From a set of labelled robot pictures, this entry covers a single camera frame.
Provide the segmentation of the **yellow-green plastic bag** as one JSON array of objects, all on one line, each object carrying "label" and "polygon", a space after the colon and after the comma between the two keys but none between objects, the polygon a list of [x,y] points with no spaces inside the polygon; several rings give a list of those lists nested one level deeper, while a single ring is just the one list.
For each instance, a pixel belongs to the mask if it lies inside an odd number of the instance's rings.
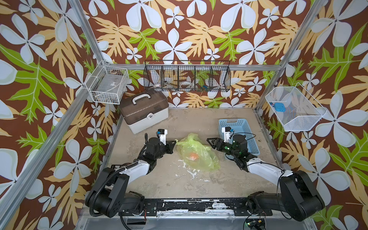
[{"label": "yellow-green plastic bag", "polygon": [[176,148],[182,161],[192,169],[205,172],[220,169],[217,155],[210,146],[201,142],[197,134],[188,134],[186,138],[176,143]]}]

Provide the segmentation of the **orange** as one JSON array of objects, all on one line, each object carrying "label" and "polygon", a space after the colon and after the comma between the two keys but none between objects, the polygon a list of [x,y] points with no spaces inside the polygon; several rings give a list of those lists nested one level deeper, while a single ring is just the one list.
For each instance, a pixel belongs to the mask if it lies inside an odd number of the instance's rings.
[{"label": "orange", "polygon": [[190,161],[195,162],[195,161],[197,161],[197,160],[199,159],[199,156],[198,156],[198,154],[196,154],[196,153],[192,152],[192,153],[190,153],[190,154],[187,156],[187,158],[188,158]]}]

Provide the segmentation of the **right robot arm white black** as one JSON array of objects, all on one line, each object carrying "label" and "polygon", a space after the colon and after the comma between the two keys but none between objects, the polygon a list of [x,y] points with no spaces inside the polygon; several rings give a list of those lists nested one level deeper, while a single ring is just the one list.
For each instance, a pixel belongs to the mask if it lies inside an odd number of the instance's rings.
[{"label": "right robot arm white black", "polygon": [[221,138],[208,138],[211,148],[232,156],[240,170],[258,175],[277,187],[275,193],[255,192],[247,197],[247,210],[261,214],[272,210],[288,214],[303,221],[325,208],[325,202],[304,171],[293,172],[267,163],[248,151],[248,140],[236,134],[231,142]]}]

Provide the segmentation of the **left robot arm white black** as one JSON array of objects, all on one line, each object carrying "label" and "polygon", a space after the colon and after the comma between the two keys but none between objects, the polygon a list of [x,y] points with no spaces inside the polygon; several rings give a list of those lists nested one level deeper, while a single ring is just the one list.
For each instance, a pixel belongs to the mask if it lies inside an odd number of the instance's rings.
[{"label": "left robot arm white black", "polygon": [[91,191],[85,199],[89,213],[93,217],[107,216],[127,212],[140,215],[144,210],[144,196],[136,192],[127,192],[127,186],[134,180],[152,172],[157,160],[165,154],[173,154],[175,140],[166,139],[167,130],[158,129],[156,137],[148,138],[145,134],[145,144],[137,159],[120,168],[104,168]]}]

